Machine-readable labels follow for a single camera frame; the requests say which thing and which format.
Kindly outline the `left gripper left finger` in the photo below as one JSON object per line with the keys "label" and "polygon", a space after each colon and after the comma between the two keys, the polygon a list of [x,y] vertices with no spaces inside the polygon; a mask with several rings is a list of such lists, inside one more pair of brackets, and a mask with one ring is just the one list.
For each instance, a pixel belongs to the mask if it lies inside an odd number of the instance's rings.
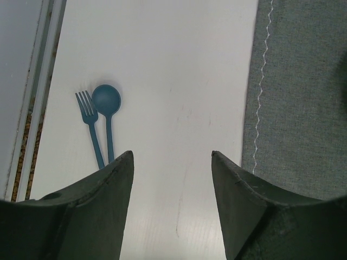
{"label": "left gripper left finger", "polygon": [[134,177],[124,152],[39,200],[1,202],[1,259],[119,259]]}

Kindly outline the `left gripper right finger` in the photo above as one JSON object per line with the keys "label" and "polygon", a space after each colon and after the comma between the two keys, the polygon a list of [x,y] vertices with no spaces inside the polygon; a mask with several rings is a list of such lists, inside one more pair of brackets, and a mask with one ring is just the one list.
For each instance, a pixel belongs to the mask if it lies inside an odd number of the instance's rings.
{"label": "left gripper right finger", "polygon": [[227,259],[346,259],[346,196],[284,190],[219,151],[211,171]]}

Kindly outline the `grey cloth placemat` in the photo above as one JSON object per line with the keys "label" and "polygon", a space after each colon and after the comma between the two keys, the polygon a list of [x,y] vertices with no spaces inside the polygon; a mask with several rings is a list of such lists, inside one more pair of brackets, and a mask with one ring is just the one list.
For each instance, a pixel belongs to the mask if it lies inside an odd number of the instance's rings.
{"label": "grey cloth placemat", "polygon": [[241,166],[278,187],[346,195],[346,1],[259,1]]}

